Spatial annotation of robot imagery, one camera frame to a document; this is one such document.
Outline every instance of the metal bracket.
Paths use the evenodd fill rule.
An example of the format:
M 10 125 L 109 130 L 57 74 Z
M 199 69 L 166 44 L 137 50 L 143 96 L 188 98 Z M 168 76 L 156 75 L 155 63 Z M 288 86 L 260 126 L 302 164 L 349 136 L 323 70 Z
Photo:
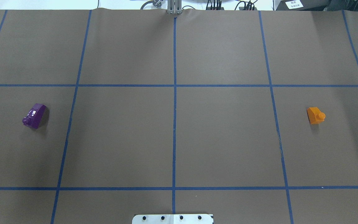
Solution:
M 181 14 L 182 0 L 168 0 L 168 14 Z
M 213 224 L 212 214 L 135 215 L 132 224 Z
M 153 0 L 153 6 L 156 8 L 161 8 L 161 2 L 162 0 Z

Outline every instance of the white label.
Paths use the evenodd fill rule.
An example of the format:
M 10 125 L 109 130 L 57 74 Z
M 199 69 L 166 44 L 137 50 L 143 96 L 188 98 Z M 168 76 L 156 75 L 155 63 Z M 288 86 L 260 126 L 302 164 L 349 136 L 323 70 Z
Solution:
M 135 215 L 132 224 L 213 224 L 212 214 Z
M 287 7 L 288 7 L 289 9 L 301 8 L 301 7 L 303 7 L 302 2 L 301 2 L 300 0 L 294 0 L 294 1 L 285 2 L 285 4 L 287 4 Z

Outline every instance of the black device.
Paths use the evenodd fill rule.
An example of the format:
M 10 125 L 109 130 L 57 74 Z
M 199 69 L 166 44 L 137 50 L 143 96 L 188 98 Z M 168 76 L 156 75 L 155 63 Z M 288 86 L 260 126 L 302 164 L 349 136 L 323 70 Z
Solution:
M 287 3 L 299 2 L 303 7 L 289 8 Z M 277 6 L 277 11 L 339 11 L 358 12 L 358 0 L 284 0 Z

